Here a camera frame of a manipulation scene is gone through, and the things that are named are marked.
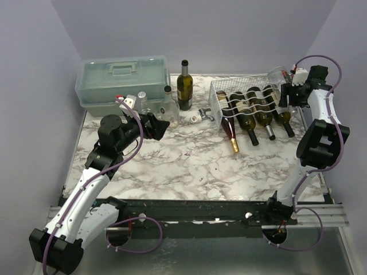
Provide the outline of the clear glass wine bottle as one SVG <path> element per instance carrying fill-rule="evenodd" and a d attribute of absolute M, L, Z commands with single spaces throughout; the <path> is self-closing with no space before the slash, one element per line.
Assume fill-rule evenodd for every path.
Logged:
<path fill-rule="evenodd" d="M 175 129 L 179 126 L 179 106 L 172 95 L 171 86 L 164 87 L 165 98 L 160 107 L 160 112 L 164 121 L 170 123 L 169 128 Z"/>

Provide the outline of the clear bottle dark label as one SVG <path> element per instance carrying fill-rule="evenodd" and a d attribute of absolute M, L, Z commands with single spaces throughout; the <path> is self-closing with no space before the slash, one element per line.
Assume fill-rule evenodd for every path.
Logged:
<path fill-rule="evenodd" d="M 148 101 L 146 92 L 140 91 L 138 93 L 138 99 L 140 100 L 140 106 L 141 106 L 140 111 L 138 112 L 140 117 L 148 113 L 156 115 L 155 105 L 152 102 Z"/>

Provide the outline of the clear bottle red cap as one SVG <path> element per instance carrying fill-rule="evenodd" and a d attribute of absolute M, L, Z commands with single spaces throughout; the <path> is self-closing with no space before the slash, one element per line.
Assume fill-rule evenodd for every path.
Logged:
<path fill-rule="evenodd" d="M 289 71 L 284 66 L 273 68 L 267 74 L 268 81 L 273 88 L 280 89 L 282 84 L 292 83 Z"/>

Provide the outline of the dark green brown-label wine bottle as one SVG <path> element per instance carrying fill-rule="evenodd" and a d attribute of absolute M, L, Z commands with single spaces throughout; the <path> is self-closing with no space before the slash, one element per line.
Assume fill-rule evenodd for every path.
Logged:
<path fill-rule="evenodd" d="M 179 108 L 188 111 L 192 107 L 193 78 L 188 72 L 188 60 L 181 61 L 181 74 L 177 78 L 177 96 Z"/>

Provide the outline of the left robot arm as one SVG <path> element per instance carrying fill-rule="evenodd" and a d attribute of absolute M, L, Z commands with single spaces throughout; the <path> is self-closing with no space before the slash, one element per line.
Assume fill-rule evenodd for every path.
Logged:
<path fill-rule="evenodd" d="M 114 177 L 119 167 L 129 160 L 123 151 L 135 140 L 161 140 L 170 125 L 158 120 L 152 113 L 127 117 L 122 122 L 118 115 L 107 115 L 100 121 L 98 140 L 87 157 L 81 178 L 62 208 L 42 229 L 34 229 L 29 242 L 36 261 L 42 263 L 42 272 L 47 268 L 64 274 L 73 273 L 84 254 L 84 249 L 109 226 L 144 222 L 147 216 L 131 217 L 127 203 L 114 197 L 107 198 L 98 210 L 88 212 L 103 188 Z"/>

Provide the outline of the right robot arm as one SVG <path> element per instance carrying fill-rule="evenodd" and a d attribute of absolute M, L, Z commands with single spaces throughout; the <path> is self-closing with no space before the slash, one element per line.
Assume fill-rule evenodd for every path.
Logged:
<path fill-rule="evenodd" d="M 331 85 L 326 83 L 328 68 L 315 65 L 309 70 L 284 67 L 269 71 L 268 80 L 278 90 L 281 110 L 310 107 L 313 122 L 296 149 L 297 163 L 286 183 L 267 201 L 264 219 L 275 225 L 289 220 L 300 195 L 317 173 L 336 164 L 350 134 L 335 113 Z"/>

